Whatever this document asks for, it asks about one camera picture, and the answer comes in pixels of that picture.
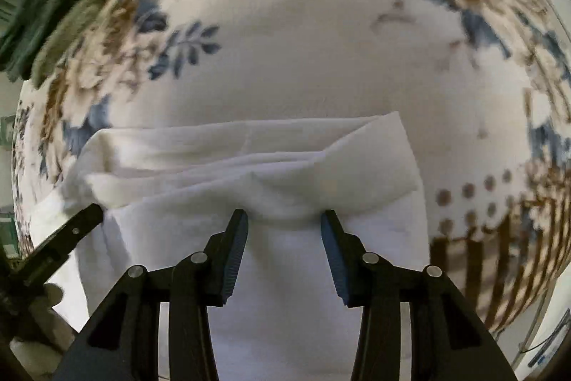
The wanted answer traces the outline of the white gloved left hand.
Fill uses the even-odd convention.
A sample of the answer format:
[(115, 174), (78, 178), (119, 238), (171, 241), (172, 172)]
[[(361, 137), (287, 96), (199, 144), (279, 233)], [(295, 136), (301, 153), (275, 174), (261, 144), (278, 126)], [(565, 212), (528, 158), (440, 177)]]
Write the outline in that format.
[(75, 341), (76, 330), (54, 309), (63, 297), (58, 285), (46, 283), (28, 308), (32, 329), (39, 333), (18, 335), (10, 340), (15, 359), (33, 380), (50, 380)]

